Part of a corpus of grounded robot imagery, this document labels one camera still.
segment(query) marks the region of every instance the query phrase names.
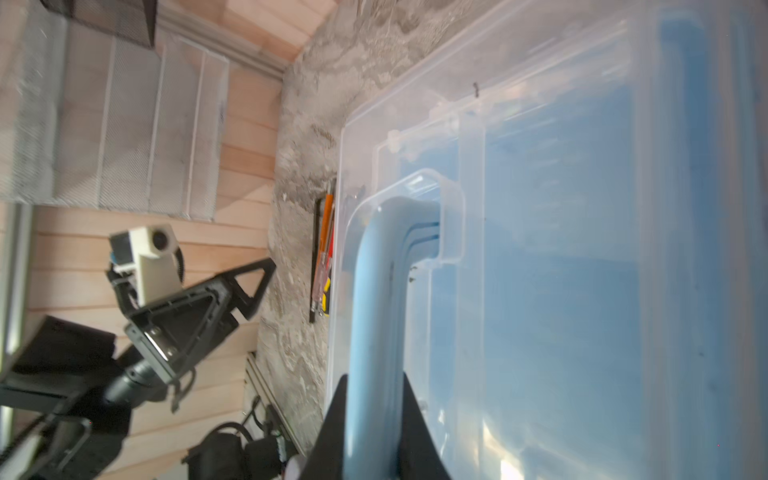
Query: black cable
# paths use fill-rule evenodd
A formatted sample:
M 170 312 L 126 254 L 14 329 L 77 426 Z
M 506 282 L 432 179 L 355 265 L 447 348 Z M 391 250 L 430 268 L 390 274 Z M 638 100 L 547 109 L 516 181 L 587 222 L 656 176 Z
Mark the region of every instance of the black cable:
M 248 415 L 245 415 L 245 419 L 243 420 L 243 423 L 241 425 L 245 425 L 246 422 L 250 417 L 253 417 L 253 421 L 256 423 L 256 426 L 259 427 L 259 430 L 264 432 L 267 436 L 269 436 L 269 432 L 264 430 L 264 424 L 262 422 L 259 422 L 259 419 L 256 418 L 256 407 L 259 406 L 259 403 L 261 403 L 261 396 L 257 395 L 253 401 L 250 403 L 250 412 L 248 412 Z
M 32 423 L 24 427 L 23 430 L 16 436 L 15 439 L 11 441 L 11 443 L 5 447 L 5 450 L 0 453 L 0 467 L 5 464 L 9 458 L 11 458 L 11 455 L 13 455 L 13 452 L 18 448 L 20 444 L 22 444 L 27 437 L 29 437 L 29 434 L 32 433 L 35 428 L 37 428 L 38 425 L 40 425 L 43 420 L 45 420 L 45 414 L 40 415 L 38 418 L 36 418 Z
M 183 389 L 181 388 L 181 379 L 178 379 L 174 382 L 174 399 L 170 401 L 170 412 L 176 413 L 179 410 L 179 406 L 181 404 L 181 401 L 184 400 L 184 397 L 186 397 L 189 392 L 192 390 L 192 386 L 194 385 L 194 381 L 197 379 L 197 370 L 192 367 L 190 370 L 192 373 L 192 378 L 190 378 L 189 383 L 187 386 L 185 386 Z
M 214 433 L 218 432 L 219 430 L 223 430 L 223 429 L 235 429 L 243 437 L 245 437 L 245 439 L 248 441 L 248 443 L 251 443 L 253 441 L 253 437 L 250 436 L 250 432 L 248 432 L 248 430 L 244 426 L 242 426 L 241 424 L 239 424 L 237 422 L 225 422 L 225 423 L 222 423 L 221 425 L 219 425 L 215 429 L 211 430 L 210 433 L 208 433 L 208 435 L 205 435 L 205 439 L 207 439 L 208 437 L 210 437 Z
M 136 298 L 134 295 L 131 295 L 131 292 L 134 291 L 134 288 L 131 285 L 131 281 L 129 280 L 128 276 L 123 276 L 115 272 L 114 264 L 110 263 L 109 270 L 107 270 L 107 278 L 109 279 L 109 283 L 112 285 L 114 296 L 118 300 L 118 307 L 120 307 L 120 311 L 123 313 L 123 315 L 127 315 L 136 310 L 136 306 L 131 300 L 131 298 Z

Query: wooden wall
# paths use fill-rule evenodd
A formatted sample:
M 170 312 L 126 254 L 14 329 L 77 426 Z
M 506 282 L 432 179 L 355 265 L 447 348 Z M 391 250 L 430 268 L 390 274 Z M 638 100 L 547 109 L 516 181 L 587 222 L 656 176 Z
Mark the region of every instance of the wooden wall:
M 336 0 L 161 0 L 292 62 Z
M 170 223 L 184 252 L 187 284 L 266 257 L 280 89 L 279 82 L 236 65 L 231 68 L 213 223 L 39 207 L 28 298 L 30 318 L 51 314 L 104 329 L 118 335 L 118 349 L 127 346 L 125 321 L 104 269 L 109 259 L 108 235 L 128 228 Z M 80 106 L 78 99 L 65 98 L 65 111 Z M 12 130 L 12 118 L 6 123 Z M 4 219 L 5 206 L 0 204 L 0 230 L 5 227 Z M 257 281 L 246 279 L 245 286 L 253 288 Z M 215 425 L 241 419 L 245 358 L 256 348 L 258 328 L 257 323 L 244 324 L 198 366 L 194 389 L 176 415 L 170 413 L 169 402 L 141 406 L 134 413 L 131 436 L 121 456 L 101 478 L 154 478 L 177 463 Z

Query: black plastic part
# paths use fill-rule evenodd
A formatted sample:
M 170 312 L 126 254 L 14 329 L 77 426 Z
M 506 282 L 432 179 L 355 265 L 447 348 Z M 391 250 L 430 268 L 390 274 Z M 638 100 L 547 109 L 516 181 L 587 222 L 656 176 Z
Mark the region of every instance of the black plastic part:
M 181 401 L 187 398 L 187 395 L 189 395 L 189 393 L 192 391 L 195 380 L 197 380 L 197 370 L 192 367 L 190 370 L 190 379 L 187 380 L 187 384 L 183 388 L 181 388 L 181 379 L 178 379 L 173 383 L 174 399 L 170 402 L 171 413 L 176 413 L 179 411 Z
M 149 398 L 147 398 L 147 401 L 152 403 L 160 403 L 160 402 L 165 402 L 167 398 L 168 398 L 168 386 L 166 385 L 163 388 L 155 389 L 152 392 L 152 395 Z
M 245 445 L 245 463 L 250 480 L 272 480 L 280 476 L 283 463 L 280 461 L 277 437 L 267 436 Z
M 120 369 L 114 335 L 46 316 L 0 375 L 0 405 L 53 413 Z
M 152 234 L 152 245 L 160 251 L 165 250 L 168 246 L 168 235 L 164 231 L 155 230 Z
M 103 402 L 137 408 L 144 402 L 162 401 L 167 386 L 160 380 L 149 362 L 134 346 L 129 346 L 118 357 L 119 376 L 104 384 Z
M 184 254 L 181 253 L 181 248 L 176 249 L 174 257 L 176 257 L 176 271 L 179 274 L 179 282 L 184 283 Z
M 266 293 L 266 288 L 270 285 L 270 280 L 272 280 L 272 275 L 274 275 L 275 269 L 275 262 L 271 258 L 265 258 L 257 262 L 249 263 L 248 265 L 239 266 L 232 270 L 219 273 L 214 279 L 227 279 L 234 290 L 232 307 L 237 308 L 246 319 L 250 320 L 256 315 L 256 311 L 259 309 L 259 305 L 264 297 L 264 293 Z M 244 273 L 255 272 L 257 270 L 262 270 L 264 276 L 261 278 L 259 286 L 256 288 L 256 292 L 251 296 L 240 288 L 240 284 L 237 282 L 237 277 Z
M 112 249 L 112 260 L 116 265 L 125 265 L 134 261 L 131 235 L 128 232 L 116 233 L 109 237 L 109 246 Z
M 398 455 L 401 480 L 450 480 L 440 460 L 408 376 L 402 399 L 402 437 Z M 341 480 L 344 458 L 344 418 L 346 416 L 347 377 L 344 375 L 333 393 L 328 414 L 320 427 L 315 448 L 307 459 L 300 480 Z
M 315 282 L 315 269 L 317 268 L 317 250 L 319 249 L 319 243 L 320 243 L 320 222 L 323 220 L 323 202 L 325 201 L 325 197 L 318 198 L 315 200 L 315 225 L 312 229 L 313 233 L 313 240 L 312 240 L 312 273 L 310 274 L 310 289 L 313 286 L 313 283 Z M 315 313 L 312 311 L 312 295 L 310 294 L 310 309 L 308 310 L 310 312 L 310 323 L 315 323 Z
M 115 272 L 112 268 L 112 265 L 110 264 L 109 270 L 107 270 L 107 279 L 112 285 L 114 296 L 118 301 L 118 308 L 123 313 L 123 315 L 127 315 L 128 312 L 135 311 L 136 308 L 134 307 L 134 303 L 131 300 L 131 293 L 135 293 L 135 290 L 127 281 L 127 278 Z

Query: plastic box lid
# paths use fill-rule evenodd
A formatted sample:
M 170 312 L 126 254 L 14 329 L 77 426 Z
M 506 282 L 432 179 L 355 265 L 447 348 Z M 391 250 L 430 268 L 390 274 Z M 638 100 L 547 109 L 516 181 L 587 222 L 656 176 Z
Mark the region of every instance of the plastic box lid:
M 767 18 L 504 2 L 357 110 L 327 401 L 404 369 L 454 479 L 768 478 Z

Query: wood paneling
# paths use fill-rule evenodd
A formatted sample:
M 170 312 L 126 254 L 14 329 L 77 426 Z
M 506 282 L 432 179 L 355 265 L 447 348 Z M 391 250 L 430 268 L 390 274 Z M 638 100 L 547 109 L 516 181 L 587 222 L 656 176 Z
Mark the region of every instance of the wood paneling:
M 21 41 L 26 19 L 27 8 L 23 3 L 3 1 L 0 12 L 0 41 L 9 44 Z
M 254 0 L 228 0 L 227 10 L 245 18 L 255 26 L 263 28 L 273 37 L 296 47 L 304 45 L 310 39 L 310 34 L 275 15 L 261 2 Z
M 220 166 L 225 170 L 232 170 L 241 174 L 273 178 L 275 174 L 275 157 L 255 154 L 242 148 L 223 144 L 221 146 Z
M 216 222 L 242 227 L 263 228 L 270 224 L 272 206 L 252 200 L 232 200 L 221 197 L 217 200 L 221 208 L 216 211 Z
M 293 61 L 325 18 L 333 0 L 162 0 L 210 24 L 212 29 L 249 41 L 257 50 Z
M 336 10 L 339 4 L 336 0 L 301 0 L 301 2 L 323 16 Z
M 223 142 L 243 150 L 274 157 L 277 131 L 271 127 L 229 115 Z
M 166 472 L 174 465 L 178 465 L 181 459 L 187 456 L 187 450 L 179 450 L 146 462 L 131 465 L 120 470 L 107 473 L 99 477 L 99 480 L 152 480 L 160 473 Z
M 245 355 L 214 357 L 202 362 L 197 366 L 195 388 L 245 380 L 245 362 Z
M 181 249 L 184 259 L 190 265 L 190 272 L 220 272 L 270 255 L 265 248 L 222 247 L 196 243 L 182 243 Z
M 245 68 L 230 69 L 227 114 L 277 130 L 282 85 Z

